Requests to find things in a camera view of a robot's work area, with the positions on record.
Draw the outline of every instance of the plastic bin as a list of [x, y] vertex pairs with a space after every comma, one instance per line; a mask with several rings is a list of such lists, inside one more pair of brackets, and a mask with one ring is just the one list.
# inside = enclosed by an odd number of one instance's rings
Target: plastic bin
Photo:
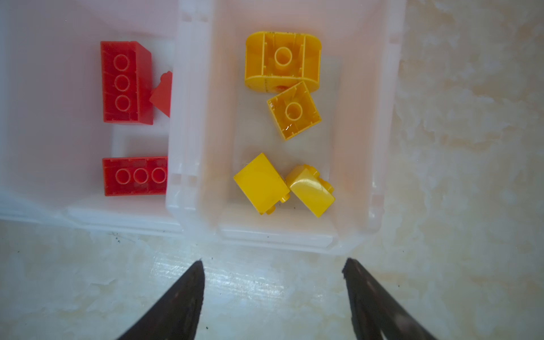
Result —
[[[0, 2], [0, 218], [341, 254], [378, 230], [405, 0]], [[283, 142], [271, 94], [244, 86], [245, 39], [320, 38], [322, 122]], [[138, 41], [153, 86], [173, 71], [171, 118], [102, 121], [100, 41]], [[316, 167], [336, 202], [292, 197], [260, 216], [232, 176], [264, 152], [282, 175]], [[112, 196], [102, 158], [168, 153], [165, 196]]]
[[177, 0], [0, 2], [0, 218], [180, 233], [165, 195], [105, 197], [102, 158], [167, 156], [170, 119], [103, 122], [100, 41], [138, 41], [153, 86], [174, 66]]
[[[346, 253], [380, 228], [404, 0], [181, 0], [169, 141], [168, 210], [206, 240]], [[323, 45], [322, 123], [284, 142], [244, 86], [246, 38], [300, 32]], [[316, 218], [296, 197], [260, 216], [232, 177], [264, 152], [282, 176], [310, 164], [336, 202]]]

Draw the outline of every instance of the white plastic bin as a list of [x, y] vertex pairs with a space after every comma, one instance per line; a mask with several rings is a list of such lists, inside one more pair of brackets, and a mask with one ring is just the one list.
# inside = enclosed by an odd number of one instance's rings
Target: white plastic bin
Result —
[[[404, 0], [181, 0], [169, 140], [168, 210], [206, 240], [343, 254], [380, 228]], [[283, 142], [244, 86], [254, 32], [320, 38], [322, 123]], [[316, 218], [294, 196], [259, 215], [232, 176], [264, 152], [285, 176], [316, 167], [336, 202]]]
[[[378, 230], [405, 0], [0, 2], [0, 218], [341, 254]], [[253, 32], [323, 44], [322, 123], [282, 142], [245, 88]], [[136, 40], [169, 119], [102, 122], [101, 40]], [[282, 175], [315, 166], [335, 188], [320, 219], [292, 198], [260, 216], [232, 176], [260, 152]], [[169, 156], [165, 196], [105, 197], [104, 157]]]
[[165, 156], [170, 119], [102, 121], [101, 40], [137, 40], [153, 81], [174, 65], [177, 0], [0, 2], [0, 218], [180, 232], [165, 196], [105, 197], [102, 158]]

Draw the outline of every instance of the red 2x3 brick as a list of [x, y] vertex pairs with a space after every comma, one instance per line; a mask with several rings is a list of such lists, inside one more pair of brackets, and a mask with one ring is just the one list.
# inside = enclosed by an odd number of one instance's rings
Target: red 2x3 brick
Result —
[[104, 122], [153, 125], [151, 52], [136, 41], [101, 41]]
[[164, 195], [168, 157], [103, 158], [106, 196]]

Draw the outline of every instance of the yellow lego brick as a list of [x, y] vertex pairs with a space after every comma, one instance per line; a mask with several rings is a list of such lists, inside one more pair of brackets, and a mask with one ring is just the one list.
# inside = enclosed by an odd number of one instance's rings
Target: yellow lego brick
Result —
[[317, 217], [321, 217], [335, 201], [334, 188], [319, 178], [319, 172], [313, 166], [299, 165], [285, 180], [293, 194]]
[[245, 42], [245, 85], [258, 92], [280, 93], [305, 81], [319, 89], [321, 42], [313, 35], [257, 32]]
[[237, 173], [234, 180], [261, 215], [270, 215], [278, 201], [289, 199], [289, 188], [264, 153]]
[[305, 82], [268, 99], [268, 108], [284, 140], [321, 122]]

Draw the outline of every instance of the marble surface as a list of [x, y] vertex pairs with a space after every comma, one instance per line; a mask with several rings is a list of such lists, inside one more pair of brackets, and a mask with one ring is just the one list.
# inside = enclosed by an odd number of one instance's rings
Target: marble surface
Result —
[[[544, 333], [544, 3], [410, 0], [386, 213], [349, 255], [440, 339]], [[345, 257], [14, 222], [0, 338], [113, 339], [201, 258], [198, 339], [353, 339]]]

